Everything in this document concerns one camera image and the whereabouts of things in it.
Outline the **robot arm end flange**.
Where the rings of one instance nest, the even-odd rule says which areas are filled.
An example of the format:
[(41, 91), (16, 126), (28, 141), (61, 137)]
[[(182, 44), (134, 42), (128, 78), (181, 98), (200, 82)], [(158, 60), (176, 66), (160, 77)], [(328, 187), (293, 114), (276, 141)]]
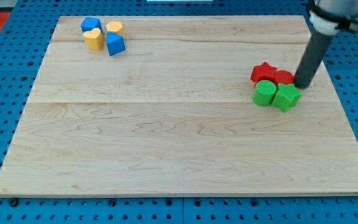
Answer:
[(358, 0), (309, 0), (306, 11), (320, 34), (333, 36), (340, 30), (358, 32)]

